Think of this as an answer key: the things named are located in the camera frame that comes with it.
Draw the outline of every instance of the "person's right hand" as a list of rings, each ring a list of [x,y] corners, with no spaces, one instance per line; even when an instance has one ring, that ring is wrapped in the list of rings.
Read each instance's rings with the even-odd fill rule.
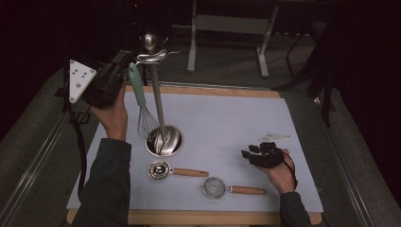
[[[288,154],[288,150],[283,149],[283,152],[285,153],[284,160],[292,169],[294,169],[294,164],[286,155]],[[274,185],[280,195],[295,191],[294,179],[292,178],[292,174],[285,164],[282,163],[274,168],[258,168],[268,174],[270,182]]]

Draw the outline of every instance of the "gray sleeve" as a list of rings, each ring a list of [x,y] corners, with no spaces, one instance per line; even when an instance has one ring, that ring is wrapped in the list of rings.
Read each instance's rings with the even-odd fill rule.
[[[128,226],[131,145],[102,139],[73,226]]]
[[[288,192],[280,196],[280,219],[282,227],[312,225],[301,196],[297,192]]]

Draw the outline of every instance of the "white bracket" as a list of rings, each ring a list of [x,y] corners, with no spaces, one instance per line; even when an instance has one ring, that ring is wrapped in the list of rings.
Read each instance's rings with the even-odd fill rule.
[[[71,103],[76,103],[92,79],[96,70],[78,61],[70,60],[70,97]]]
[[[288,139],[292,139],[292,137],[289,135],[268,132],[262,138],[259,138],[258,141],[260,143],[263,143],[263,142],[271,143],[271,142],[283,141],[283,140],[288,140]]]

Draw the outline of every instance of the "teal handle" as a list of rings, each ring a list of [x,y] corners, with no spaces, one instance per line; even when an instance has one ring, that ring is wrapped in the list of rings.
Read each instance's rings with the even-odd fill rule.
[[[138,106],[144,107],[147,104],[147,101],[145,100],[143,82],[141,79],[141,74],[139,73],[136,64],[133,62],[130,63],[129,74],[133,92],[136,96],[136,102],[138,103]]]

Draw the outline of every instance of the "wooden handle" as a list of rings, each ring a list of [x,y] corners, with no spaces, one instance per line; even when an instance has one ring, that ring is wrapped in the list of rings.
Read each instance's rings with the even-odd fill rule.
[[[208,172],[196,170],[196,169],[187,169],[187,168],[174,168],[172,173],[174,175],[188,176],[188,177],[208,177],[209,176]]]
[[[230,192],[236,194],[246,195],[266,195],[268,190],[258,187],[247,187],[247,186],[231,186]]]

